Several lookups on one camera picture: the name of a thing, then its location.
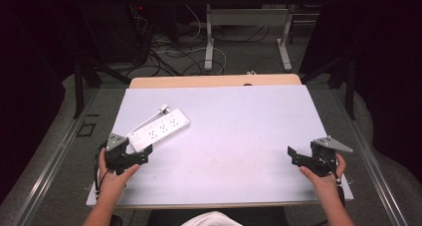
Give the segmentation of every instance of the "person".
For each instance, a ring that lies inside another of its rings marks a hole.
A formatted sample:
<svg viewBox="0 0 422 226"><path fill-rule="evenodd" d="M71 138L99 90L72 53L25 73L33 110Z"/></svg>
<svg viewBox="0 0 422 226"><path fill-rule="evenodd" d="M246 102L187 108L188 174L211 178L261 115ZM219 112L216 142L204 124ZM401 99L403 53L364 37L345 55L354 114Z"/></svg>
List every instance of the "person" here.
<svg viewBox="0 0 422 226"><path fill-rule="evenodd" d="M86 221L84 222L84 226L109 225L114 206L123 193L127 181L139 169L139 165L135 164L121 175L115 175L113 172L107 172L105 155L106 150L103 148L100 154L99 175L106 174L106 176L103 178L101 193L99 195L97 204L94 206ZM344 158L338 153L336 154L336 159L338 162L336 174L338 177L341 177L346 169L346 162ZM333 174L330 174L326 177L319 177L304 166L300 167L300 172L313 184L314 191L325 213L328 225L354 225L338 196L337 185ZM206 225L200 224L206 220L210 222L209 225L240 225L226 215L219 212L209 212L203 215L199 215L195 218L192 218L191 220L188 220L183 225Z"/></svg>

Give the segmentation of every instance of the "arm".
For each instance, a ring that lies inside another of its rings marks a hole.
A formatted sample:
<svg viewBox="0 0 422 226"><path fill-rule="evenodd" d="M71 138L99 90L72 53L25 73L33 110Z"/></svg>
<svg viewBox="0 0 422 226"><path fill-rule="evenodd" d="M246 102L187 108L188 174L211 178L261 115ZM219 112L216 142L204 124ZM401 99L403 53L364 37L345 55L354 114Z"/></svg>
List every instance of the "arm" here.
<svg viewBox="0 0 422 226"><path fill-rule="evenodd" d="M97 204L94 206L90 215L84 222L84 226L88 225L109 225L111 214L115 204L123 193L127 181L139 169L139 165L135 164L121 175L115 175L112 172L107 172L106 149L103 148L100 154L100 177L103 177L101 182L101 192Z"/></svg>
<svg viewBox="0 0 422 226"><path fill-rule="evenodd" d="M344 173L346 163L340 154L337 154L336 158L338 161L336 173L338 177L341 177ZM318 177L304 166L300 167L300 171L313 184L316 196L328 220L328 225L354 225L338 197L334 175Z"/></svg>

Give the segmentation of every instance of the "white power strip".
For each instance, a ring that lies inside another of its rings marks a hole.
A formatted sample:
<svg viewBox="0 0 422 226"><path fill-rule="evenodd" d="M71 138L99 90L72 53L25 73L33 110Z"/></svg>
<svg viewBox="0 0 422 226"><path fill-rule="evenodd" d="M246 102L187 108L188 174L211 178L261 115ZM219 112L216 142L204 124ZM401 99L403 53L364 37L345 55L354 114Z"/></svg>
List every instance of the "white power strip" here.
<svg viewBox="0 0 422 226"><path fill-rule="evenodd" d="M190 125L190 121L179 110L156 119L146 126L130 133L127 137L136 152L143 151L149 145L158 145Z"/></svg>

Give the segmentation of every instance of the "person's hand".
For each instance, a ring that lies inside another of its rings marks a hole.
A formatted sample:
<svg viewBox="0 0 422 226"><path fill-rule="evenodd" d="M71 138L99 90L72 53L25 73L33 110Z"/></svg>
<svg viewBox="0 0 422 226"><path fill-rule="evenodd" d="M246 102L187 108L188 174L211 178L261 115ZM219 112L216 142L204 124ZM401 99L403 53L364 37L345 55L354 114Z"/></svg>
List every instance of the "person's hand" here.
<svg viewBox="0 0 422 226"><path fill-rule="evenodd" d="M112 171L107 172L106 169L106 149L103 148L100 153L99 163L100 173L100 195L98 202L106 201L106 204L115 205L120 198L127 181L139 169L139 165L135 164L121 175L115 175Z"/></svg>
<svg viewBox="0 0 422 226"><path fill-rule="evenodd" d="M341 178L345 171L346 163L340 154L337 153L335 157L338 161L336 173L338 177ZM339 199L337 185L333 174L330 174L326 177L319 177L305 166L301 166L300 171L313 184L316 196L322 206L324 206L326 203L329 203L331 200Z"/></svg>

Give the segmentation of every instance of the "table surface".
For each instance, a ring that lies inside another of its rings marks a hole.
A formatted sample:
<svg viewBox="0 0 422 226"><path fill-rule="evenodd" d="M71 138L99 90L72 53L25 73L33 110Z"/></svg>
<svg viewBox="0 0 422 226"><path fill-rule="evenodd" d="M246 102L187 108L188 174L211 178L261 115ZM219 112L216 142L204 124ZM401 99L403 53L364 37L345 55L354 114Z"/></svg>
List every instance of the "table surface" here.
<svg viewBox="0 0 422 226"><path fill-rule="evenodd" d="M177 82L182 88L174 87ZM116 207L317 203L313 187L287 155L288 145L311 155L310 142L326 136L297 76L148 78L135 79L130 87L113 133L125 135L164 103L180 109L190 126L154 147ZM347 200L353 198L348 185L344 192ZM95 203L92 189L87 205Z"/></svg>

